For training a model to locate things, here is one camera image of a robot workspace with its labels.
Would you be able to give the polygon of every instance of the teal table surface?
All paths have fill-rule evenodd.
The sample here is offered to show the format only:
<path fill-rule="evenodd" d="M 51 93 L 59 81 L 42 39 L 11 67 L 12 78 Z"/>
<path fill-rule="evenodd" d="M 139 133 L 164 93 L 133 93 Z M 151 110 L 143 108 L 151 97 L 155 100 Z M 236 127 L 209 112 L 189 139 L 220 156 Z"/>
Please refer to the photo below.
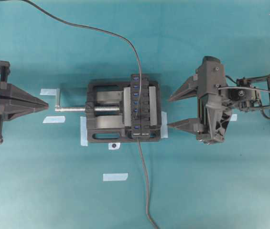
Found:
<path fill-rule="evenodd" d="M 234 79 L 270 73 L 270 0 L 36 0 L 65 20 L 119 33 L 136 47 L 144 73 L 161 85 L 168 122 L 196 117 L 196 99 L 167 100 L 205 55 Z M 43 124 L 62 105 L 83 105 L 93 79 L 138 72 L 122 40 L 59 23 L 21 1 L 0 2 L 0 60 L 9 82 L 49 103 L 3 126 L 0 229 L 150 229 L 136 144 L 80 145 L 80 116 Z M 270 121 L 240 113 L 222 144 L 169 129 L 142 143 L 151 179 L 151 215 L 162 229 L 270 229 Z M 103 182 L 104 173 L 128 173 Z"/>

